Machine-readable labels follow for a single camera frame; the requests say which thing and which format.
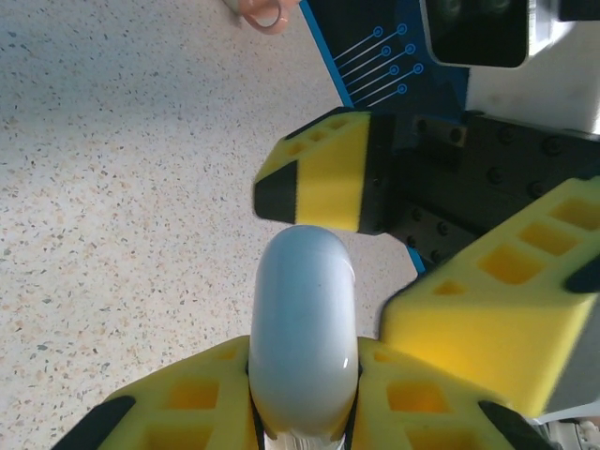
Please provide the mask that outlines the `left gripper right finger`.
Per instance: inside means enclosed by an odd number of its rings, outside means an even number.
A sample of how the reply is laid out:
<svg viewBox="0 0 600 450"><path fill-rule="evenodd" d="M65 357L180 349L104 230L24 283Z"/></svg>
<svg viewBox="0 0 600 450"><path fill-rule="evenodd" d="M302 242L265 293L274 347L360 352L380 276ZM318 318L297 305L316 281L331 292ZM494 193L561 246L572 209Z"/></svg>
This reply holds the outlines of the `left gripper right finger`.
<svg viewBox="0 0 600 450"><path fill-rule="evenodd" d="M551 449L492 393L378 340L358 339L353 449Z"/></svg>

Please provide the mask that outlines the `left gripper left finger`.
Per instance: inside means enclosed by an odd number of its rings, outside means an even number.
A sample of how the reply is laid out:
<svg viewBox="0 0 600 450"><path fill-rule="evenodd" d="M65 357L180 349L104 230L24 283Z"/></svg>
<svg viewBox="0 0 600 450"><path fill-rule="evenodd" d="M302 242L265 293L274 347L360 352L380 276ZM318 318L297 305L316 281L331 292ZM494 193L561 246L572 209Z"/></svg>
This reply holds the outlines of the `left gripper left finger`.
<svg viewBox="0 0 600 450"><path fill-rule="evenodd" d="M90 410L58 449L256 449L248 338L133 382Z"/></svg>

